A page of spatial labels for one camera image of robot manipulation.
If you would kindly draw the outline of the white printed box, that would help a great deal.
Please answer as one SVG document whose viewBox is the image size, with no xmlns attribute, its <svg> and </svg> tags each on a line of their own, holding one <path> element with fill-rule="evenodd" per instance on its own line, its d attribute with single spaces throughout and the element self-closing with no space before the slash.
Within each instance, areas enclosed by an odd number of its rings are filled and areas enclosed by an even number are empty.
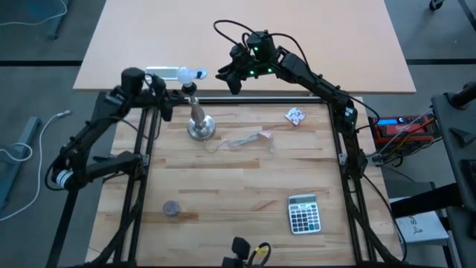
<svg viewBox="0 0 476 268">
<path fill-rule="evenodd" d="M 390 199 L 392 213 L 398 226 L 398 236 L 406 243 L 437 243 L 449 239 L 448 232 L 440 221 L 436 211 L 397 217 L 393 204 L 403 200 L 403 197 Z"/>
</svg>

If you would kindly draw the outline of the grey round pad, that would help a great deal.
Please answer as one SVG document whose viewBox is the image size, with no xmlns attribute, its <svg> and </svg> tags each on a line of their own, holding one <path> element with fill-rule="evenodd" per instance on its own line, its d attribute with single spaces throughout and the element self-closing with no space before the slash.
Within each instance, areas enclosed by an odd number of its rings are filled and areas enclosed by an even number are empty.
<svg viewBox="0 0 476 268">
<path fill-rule="evenodd" d="M 168 200 L 163 205 L 163 212 L 168 217 L 176 217 L 181 212 L 179 202 L 176 200 Z"/>
</svg>

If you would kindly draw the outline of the dark grey equipment stand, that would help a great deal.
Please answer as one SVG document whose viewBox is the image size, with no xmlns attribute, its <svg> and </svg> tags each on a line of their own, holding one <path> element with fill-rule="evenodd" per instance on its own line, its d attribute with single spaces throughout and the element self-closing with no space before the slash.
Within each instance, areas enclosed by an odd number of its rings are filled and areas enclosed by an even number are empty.
<svg viewBox="0 0 476 268">
<path fill-rule="evenodd" d="M 435 95 L 431 103 L 462 206 L 470 214 L 469 236 L 476 240 L 476 81 L 459 92 Z"/>
</svg>

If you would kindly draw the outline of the silver lamp stand black socket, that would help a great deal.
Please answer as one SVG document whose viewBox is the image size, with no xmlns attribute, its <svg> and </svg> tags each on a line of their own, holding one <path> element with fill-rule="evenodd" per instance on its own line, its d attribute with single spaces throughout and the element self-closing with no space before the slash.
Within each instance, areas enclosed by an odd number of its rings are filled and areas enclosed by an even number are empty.
<svg viewBox="0 0 476 268">
<path fill-rule="evenodd" d="M 189 136 L 196 141 L 208 141 L 212 139 L 216 132 L 216 123 L 200 106 L 199 99 L 195 96 L 197 90 L 196 84 L 194 82 L 185 83 L 182 85 L 181 90 L 188 96 L 187 102 L 191 108 L 190 120 L 187 124 Z"/>
</svg>

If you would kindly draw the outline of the grey desk leg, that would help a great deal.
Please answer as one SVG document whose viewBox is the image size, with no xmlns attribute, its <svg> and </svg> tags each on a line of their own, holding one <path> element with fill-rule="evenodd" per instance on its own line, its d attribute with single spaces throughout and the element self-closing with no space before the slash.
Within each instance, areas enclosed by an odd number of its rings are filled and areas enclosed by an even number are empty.
<svg viewBox="0 0 476 268">
<path fill-rule="evenodd" d="M 68 13 L 68 7 L 71 0 L 60 0 L 60 2 L 63 6 L 63 11 L 58 15 L 54 15 L 53 18 L 50 19 L 51 22 L 47 37 L 51 40 L 56 40 L 59 37 L 60 26 Z"/>
<path fill-rule="evenodd" d="M 26 159 L 32 152 L 30 145 L 33 134 L 41 124 L 38 117 L 30 117 L 15 145 L 0 144 L 0 211 L 7 202 L 8 195 L 22 163 L 13 159 Z"/>
</svg>

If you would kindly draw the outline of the tan desk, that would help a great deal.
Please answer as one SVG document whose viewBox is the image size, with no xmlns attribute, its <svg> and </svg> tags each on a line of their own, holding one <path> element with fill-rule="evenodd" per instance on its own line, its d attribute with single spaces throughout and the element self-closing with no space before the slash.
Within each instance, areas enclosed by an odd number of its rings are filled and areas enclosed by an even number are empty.
<svg viewBox="0 0 476 268">
<path fill-rule="evenodd" d="M 416 91 L 384 0 L 106 0 L 74 88 L 111 89 L 128 67 L 187 66 L 207 70 L 201 90 L 222 91 L 216 72 L 248 29 L 347 92 Z"/>
</svg>

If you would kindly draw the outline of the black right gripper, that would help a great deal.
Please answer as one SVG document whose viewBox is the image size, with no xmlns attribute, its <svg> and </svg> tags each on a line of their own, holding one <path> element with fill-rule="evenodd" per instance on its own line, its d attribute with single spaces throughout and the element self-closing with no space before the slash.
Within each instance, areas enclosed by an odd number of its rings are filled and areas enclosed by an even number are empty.
<svg viewBox="0 0 476 268">
<path fill-rule="evenodd" d="M 230 52 L 232 62 L 218 69 L 215 78 L 226 81 L 232 95 L 238 95 L 240 78 L 259 77 L 274 72 L 277 47 L 268 31 L 244 33 L 240 47 Z"/>
</svg>

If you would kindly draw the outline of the white desk calculator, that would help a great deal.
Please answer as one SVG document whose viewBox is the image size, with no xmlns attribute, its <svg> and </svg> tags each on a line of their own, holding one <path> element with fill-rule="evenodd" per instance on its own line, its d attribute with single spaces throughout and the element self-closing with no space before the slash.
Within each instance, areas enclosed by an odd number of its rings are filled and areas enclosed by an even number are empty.
<svg viewBox="0 0 476 268">
<path fill-rule="evenodd" d="M 294 235 L 312 235 L 321 231 L 318 198 L 315 194 L 290 196 L 288 216 L 291 233 Z"/>
</svg>

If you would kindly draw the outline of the black aluminium table frame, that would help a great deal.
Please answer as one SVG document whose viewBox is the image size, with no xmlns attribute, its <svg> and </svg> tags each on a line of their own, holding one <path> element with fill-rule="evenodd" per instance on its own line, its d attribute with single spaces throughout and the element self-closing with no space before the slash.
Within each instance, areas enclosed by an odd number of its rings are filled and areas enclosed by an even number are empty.
<svg viewBox="0 0 476 268">
<path fill-rule="evenodd" d="M 306 115 L 295 126 L 285 114 Z M 208 142 L 186 131 L 190 107 L 176 106 L 170 122 L 152 110 L 132 109 L 119 124 L 115 154 L 134 149 L 132 126 L 155 124 L 141 143 L 149 155 L 144 181 L 119 176 L 103 183 L 87 258 L 103 251 L 125 219 L 129 205 L 142 209 L 118 245 L 118 259 L 148 267 L 209 267 L 231 254 L 235 237 L 252 246 L 271 244 L 270 266 L 344 266 L 355 254 L 368 259 L 361 229 L 350 231 L 344 181 L 338 168 L 327 106 L 314 98 L 218 100 L 205 104 L 216 122 Z M 288 198 L 315 194 L 321 231 L 294 235 Z M 163 205 L 179 202 L 168 217 Z"/>
</svg>

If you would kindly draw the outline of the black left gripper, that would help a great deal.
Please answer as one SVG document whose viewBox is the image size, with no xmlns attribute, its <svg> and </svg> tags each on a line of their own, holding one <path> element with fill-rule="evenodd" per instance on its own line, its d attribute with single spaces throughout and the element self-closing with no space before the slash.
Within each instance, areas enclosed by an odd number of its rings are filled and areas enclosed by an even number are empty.
<svg viewBox="0 0 476 268">
<path fill-rule="evenodd" d="M 148 92 L 144 97 L 144 103 L 148 105 L 160 105 L 161 118 L 170 122 L 173 116 L 173 104 L 186 104 L 187 99 L 177 91 L 167 91 L 167 85 L 156 74 L 146 73 L 144 82 L 148 86 Z"/>
</svg>

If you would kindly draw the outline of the black padded tube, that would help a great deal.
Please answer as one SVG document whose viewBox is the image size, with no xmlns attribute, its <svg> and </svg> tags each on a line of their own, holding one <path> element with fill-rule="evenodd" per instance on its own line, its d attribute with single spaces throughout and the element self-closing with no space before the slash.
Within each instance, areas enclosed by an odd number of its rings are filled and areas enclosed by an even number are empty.
<svg viewBox="0 0 476 268">
<path fill-rule="evenodd" d="M 460 207 L 463 201 L 456 183 L 435 188 L 422 194 L 393 202 L 391 210 L 395 218 L 422 214 L 448 207 Z"/>
</svg>

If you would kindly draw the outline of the white light bulb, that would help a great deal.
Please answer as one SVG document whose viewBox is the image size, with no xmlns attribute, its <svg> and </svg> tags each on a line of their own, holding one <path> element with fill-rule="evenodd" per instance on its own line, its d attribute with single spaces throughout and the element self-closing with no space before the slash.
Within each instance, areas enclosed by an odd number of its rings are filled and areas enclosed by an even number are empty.
<svg viewBox="0 0 476 268">
<path fill-rule="evenodd" d="M 190 87 L 193 84 L 195 77 L 195 71 L 186 66 L 181 67 L 177 72 L 177 81 L 185 87 Z"/>
</svg>

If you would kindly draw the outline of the small white red packet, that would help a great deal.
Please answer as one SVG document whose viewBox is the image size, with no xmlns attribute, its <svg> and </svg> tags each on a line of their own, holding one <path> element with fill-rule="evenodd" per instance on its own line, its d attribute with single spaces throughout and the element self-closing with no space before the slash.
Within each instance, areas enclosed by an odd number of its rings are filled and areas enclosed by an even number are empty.
<svg viewBox="0 0 476 268">
<path fill-rule="evenodd" d="M 306 115 L 303 111 L 297 107 L 291 108 L 286 114 L 285 118 L 290 121 L 293 125 L 297 126 L 301 121 L 305 119 Z"/>
</svg>

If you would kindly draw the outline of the red power supply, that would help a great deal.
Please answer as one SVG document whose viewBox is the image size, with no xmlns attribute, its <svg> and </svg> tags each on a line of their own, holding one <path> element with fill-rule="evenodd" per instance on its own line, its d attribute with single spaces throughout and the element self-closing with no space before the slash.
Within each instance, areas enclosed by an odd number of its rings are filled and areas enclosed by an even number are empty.
<svg viewBox="0 0 476 268">
<path fill-rule="evenodd" d="M 417 118 L 417 115 L 383 117 L 377 125 L 371 127 L 373 140 L 377 149 L 382 149 L 395 135 L 402 131 L 386 147 L 392 150 L 403 141 L 400 149 L 428 144 L 440 137 L 436 118 L 429 113 Z"/>
</svg>

